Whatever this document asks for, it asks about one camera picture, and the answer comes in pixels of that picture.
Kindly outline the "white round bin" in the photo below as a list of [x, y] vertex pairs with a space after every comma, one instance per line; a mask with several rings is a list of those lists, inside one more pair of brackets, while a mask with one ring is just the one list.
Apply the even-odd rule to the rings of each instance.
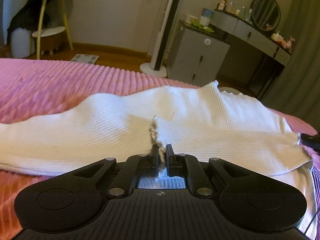
[[27, 29], [17, 28], [11, 34], [11, 54], [13, 58], [23, 59], [35, 53], [34, 38]]

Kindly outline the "white tower fan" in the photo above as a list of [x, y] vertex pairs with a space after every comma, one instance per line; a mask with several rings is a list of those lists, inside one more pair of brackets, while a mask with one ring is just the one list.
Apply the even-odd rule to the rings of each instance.
[[167, 77], [167, 68], [163, 65], [163, 59], [179, 1], [166, 0], [166, 5], [162, 12], [161, 27], [157, 34], [151, 61], [140, 65], [140, 71], [144, 74], [155, 77]]

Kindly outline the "grey dressing table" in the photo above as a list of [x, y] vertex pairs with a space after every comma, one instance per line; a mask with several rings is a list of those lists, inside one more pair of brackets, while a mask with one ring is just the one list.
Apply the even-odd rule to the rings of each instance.
[[230, 13], [215, 10], [210, 26], [214, 34], [230, 44], [218, 77], [233, 81], [258, 99], [265, 97], [291, 54]]

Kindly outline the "white ribbed knit sweater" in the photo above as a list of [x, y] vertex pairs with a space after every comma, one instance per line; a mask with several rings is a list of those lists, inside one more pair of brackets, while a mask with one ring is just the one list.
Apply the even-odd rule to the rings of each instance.
[[300, 135], [260, 101], [202, 88], [158, 87], [129, 96], [98, 93], [60, 114], [1, 124], [1, 168], [57, 176], [107, 157], [125, 161], [171, 145], [199, 161], [221, 158], [288, 183], [306, 197], [300, 231], [315, 239], [313, 161]]

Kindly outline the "grey bedside cabinet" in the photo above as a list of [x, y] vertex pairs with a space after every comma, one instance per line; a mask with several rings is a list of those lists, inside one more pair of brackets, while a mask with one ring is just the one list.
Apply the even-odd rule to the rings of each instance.
[[215, 80], [230, 44], [180, 21], [166, 61], [168, 78], [196, 86]]

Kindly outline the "round black vanity mirror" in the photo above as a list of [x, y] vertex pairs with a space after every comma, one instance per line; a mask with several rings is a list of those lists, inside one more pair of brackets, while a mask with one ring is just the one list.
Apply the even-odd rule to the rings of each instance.
[[273, 31], [281, 20], [280, 6], [276, 0], [253, 0], [252, 21], [262, 31]]

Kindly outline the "black garment on table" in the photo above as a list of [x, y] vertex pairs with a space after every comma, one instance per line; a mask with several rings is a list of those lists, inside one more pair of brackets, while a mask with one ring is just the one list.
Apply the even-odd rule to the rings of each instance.
[[17, 28], [36, 31], [39, 25], [41, 0], [28, 0], [22, 9], [12, 18], [7, 29], [7, 44], [11, 42], [11, 34]]

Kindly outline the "white bathroom scale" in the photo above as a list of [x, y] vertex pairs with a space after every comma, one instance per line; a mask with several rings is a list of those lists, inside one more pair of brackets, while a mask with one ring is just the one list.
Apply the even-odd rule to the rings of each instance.
[[76, 54], [71, 59], [71, 62], [95, 64], [97, 59], [99, 59], [98, 55]]

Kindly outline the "pink plush toy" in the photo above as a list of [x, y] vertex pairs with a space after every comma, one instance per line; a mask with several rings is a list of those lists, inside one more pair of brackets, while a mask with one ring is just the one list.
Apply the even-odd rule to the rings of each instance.
[[292, 50], [294, 43], [295, 43], [295, 39], [291, 36], [288, 41], [285, 41], [285, 42], [284, 42], [283, 48], [284, 48], [285, 50]]

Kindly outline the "white yellow-legged side table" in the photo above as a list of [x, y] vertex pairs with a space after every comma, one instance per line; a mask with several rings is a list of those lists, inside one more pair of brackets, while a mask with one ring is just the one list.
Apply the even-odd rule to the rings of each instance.
[[53, 55], [54, 50], [59, 47], [56, 35], [65, 36], [70, 50], [73, 50], [66, 0], [28, 1], [40, 5], [38, 26], [33, 33], [36, 39], [36, 58], [39, 60], [45, 52]]

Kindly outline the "grey-green curtain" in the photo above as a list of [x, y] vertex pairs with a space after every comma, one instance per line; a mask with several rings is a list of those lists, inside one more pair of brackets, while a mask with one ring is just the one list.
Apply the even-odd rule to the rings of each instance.
[[295, 47], [262, 102], [319, 129], [319, 0], [292, 0], [284, 35]]

